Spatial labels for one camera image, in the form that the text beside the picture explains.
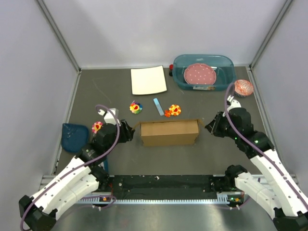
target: pink plate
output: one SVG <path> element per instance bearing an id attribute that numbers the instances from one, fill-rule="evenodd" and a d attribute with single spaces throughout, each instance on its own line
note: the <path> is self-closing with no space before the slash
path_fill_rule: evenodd
<path id="1" fill-rule="evenodd" d="M 235 81 L 235 92 L 242 97 L 251 95 L 254 92 L 254 86 L 252 84 L 244 79 L 239 79 Z"/>
<path id="2" fill-rule="evenodd" d="M 184 78 L 189 84 L 213 85 L 216 81 L 216 73 L 206 64 L 192 64 L 186 68 Z"/>

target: teal plastic bin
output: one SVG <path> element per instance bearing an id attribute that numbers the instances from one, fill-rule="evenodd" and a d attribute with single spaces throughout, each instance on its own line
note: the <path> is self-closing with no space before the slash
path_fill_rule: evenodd
<path id="1" fill-rule="evenodd" d="M 216 82 L 213 85 L 194 85 L 187 83 L 184 78 L 184 71 L 192 64 L 206 64 L 211 66 L 216 72 Z M 223 55 L 180 55 L 174 60 L 172 75 L 174 81 L 184 90 L 225 90 L 230 83 L 236 80 L 232 60 Z"/>

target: light blue rectangular object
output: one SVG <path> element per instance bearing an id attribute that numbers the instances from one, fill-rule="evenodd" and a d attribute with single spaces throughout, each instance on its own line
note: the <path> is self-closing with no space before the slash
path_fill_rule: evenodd
<path id="1" fill-rule="evenodd" d="M 158 99 L 155 98 L 155 99 L 153 99 L 153 101 L 154 101 L 154 103 L 155 103 L 155 105 L 156 105 L 156 107 L 158 109 L 159 114 L 161 116 L 163 116 L 164 115 L 164 111 L 163 111 L 162 107 L 160 106 Z"/>

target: gray table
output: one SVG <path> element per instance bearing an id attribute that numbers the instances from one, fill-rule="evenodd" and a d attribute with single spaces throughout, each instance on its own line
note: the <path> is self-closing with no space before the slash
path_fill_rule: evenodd
<path id="1" fill-rule="evenodd" d="M 237 78 L 248 79 L 245 67 L 236 67 L 235 71 Z M 167 69 L 165 76 L 166 92 L 136 96 L 131 93 L 129 69 L 83 70 L 69 122 L 91 129 L 94 122 L 102 120 L 94 109 L 97 104 L 119 109 L 119 118 L 126 119 L 131 126 L 139 121 L 187 118 L 199 118 L 207 124 L 217 111 L 223 110 L 224 91 L 181 90 L 168 76 Z M 153 98 L 159 99 L 163 109 L 178 104 L 182 113 L 171 118 L 160 116 Z M 138 115 L 129 110 L 133 100 L 143 105 Z M 255 129 L 264 131 L 255 98 L 250 96 L 240 102 L 251 113 Z M 71 158 L 71 154 L 62 151 L 57 173 Z M 195 145 L 170 147 L 143 147 L 138 129 L 132 142 L 115 147 L 108 156 L 108 163 L 112 175 L 224 174 L 232 164 L 240 164 L 252 174 L 259 174 L 245 154 L 237 149 L 234 141 L 214 137 L 205 129 L 201 129 Z"/>
<path id="2" fill-rule="evenodd" d="M 238 78 L 248 79 L 245 67 L 235 68 Z M 153 103 L 157 97 L 163 108 L 175 103 L 181 106 L 178 118 L 200 118 L 210 122 L 217 111 L 223 110 L 224 92 L 181 90 L 165 72 L 167 92 L 157 95 L 133 96 L 130 70 L 83 70 L 77 89 L 70 123 L 86 125 L 102 119 L 94 106 L 104 104 L 120 110 L 120 118 L 133 126 L 139 121 L 166 120 Z M 136 100 L 143 105 L 139 115 L 129 110 Z M 241 99 L 252 115 L 255 128 L 264 131 L 253 96 Z M 72 155 L 62 151 L 57 172 Z M 134 140 L 119 144 L 108 156 L 110 174 L 224 174 L 231 164 L 241 164 L 251 173 L 259 174 L 229 138 L 216 138 L 202 129 L 195 145 L 173 147 L 143 147 L 136 132 Z M 275 231 L 266 212 L 254 201 L 240 211 L 228 211 L 217 205 L 115 205 L 98 212 L 91 208 L 77 209 L 75 205 L 60 219 L 53 231 Z"/>

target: cardboard box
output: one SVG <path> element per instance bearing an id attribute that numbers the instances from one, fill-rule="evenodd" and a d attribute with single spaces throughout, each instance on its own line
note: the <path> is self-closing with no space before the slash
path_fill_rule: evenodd
<path id="1" fill-rule="evenodd" d="M 141 139 L 147 147 L 192 145 L 199 135 L 200 123 L 198 119 L 140 122 Z"/>

